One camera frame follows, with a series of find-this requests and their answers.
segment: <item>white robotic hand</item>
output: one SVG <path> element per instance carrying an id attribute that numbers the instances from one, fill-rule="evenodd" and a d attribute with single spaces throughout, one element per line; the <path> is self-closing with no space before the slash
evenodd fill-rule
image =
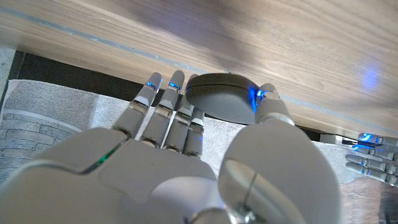
<path id="1" fill-rule="evenodd" d="M 358 144 L 352 145 L 353 151 L 370 155 L 375 159 L 348 154 L 346 159 L 349 162 L 346 167 L 398 187 L 397 147 L 398 139 L 396 138 L 361 133 L 358 136 Z"/>
<path id="2" fill-rule="evenodd" d="M 340 223 L 335 174 L 275 87 L 237 75 L 195 77 L 199 93 L 208 85 L 212 99 L 253 120 L 226 151 L 218 179 L 200 160 L 204 110 L 186 95 L 176 105 L 180 71 L 134 140 L 162 81 L 154 73 L 112 129 L 77 134 L 10 176 L 0 189 L 0 223 Z M 239 110 L 241 103 L 248 107 Z M 241 119 L 216 101 L 210 107 Z"/>

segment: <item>wooden desk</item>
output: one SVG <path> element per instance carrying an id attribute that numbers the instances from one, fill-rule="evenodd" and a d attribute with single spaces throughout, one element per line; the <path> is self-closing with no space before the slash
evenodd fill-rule
<path id="1" fill-rule="evenodd" d="M 301 126 L 398 137 L 397 1 L 1 1 L 0 44 L 141 83 L 237 73 Z"/>

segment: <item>black baseboard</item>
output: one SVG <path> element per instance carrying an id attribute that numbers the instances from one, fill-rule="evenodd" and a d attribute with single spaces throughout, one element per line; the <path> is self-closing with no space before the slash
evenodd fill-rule
<path id="1" fill-rule="evenodd" d="M 12 62 L 9 79 L 37 80 L 100 95 L 131 101 L 143 84 L 111 75 L 94 72 L 25 52 L 17 51 Z M 164 90 L 160 89 L 153 106 L 159 103 Z M 319 141 L 321 131 L 301 128 L 312 141 Z"/>

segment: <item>glowing blue light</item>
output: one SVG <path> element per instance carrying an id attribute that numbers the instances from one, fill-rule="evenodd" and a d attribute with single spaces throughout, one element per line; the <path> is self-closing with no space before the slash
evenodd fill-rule
<path id="1" fill-rule="evenodd" d="M 169 82 L 169 86 L 171 86 L 171 87 L 177 87 L 178 90 L 180 90 L 180 87 L 179 87 L 178 85 L 172 83 L 172 82 Z"/>
<path id="2" fill-rule="evenodd" d="M 359 140 L 361 140 L 361 141 L 367 141 L 367 140 L 369 140 L 369 139 L 372 137 L 371 134 L 366 134 L 366 133 L 364 133 L 363 136 L 364 136 L 364 137 L 359 138 Z"/>

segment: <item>brick pattern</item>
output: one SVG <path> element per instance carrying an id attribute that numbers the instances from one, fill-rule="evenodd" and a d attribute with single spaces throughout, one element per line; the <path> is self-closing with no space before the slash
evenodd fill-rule
<path id="1" fill-rule="evenodd" d="M 76 133 L 73 129 L 44 119 L 4 114 L 0 123 L 0 185 L 12 171 L 39 152 Z"/>

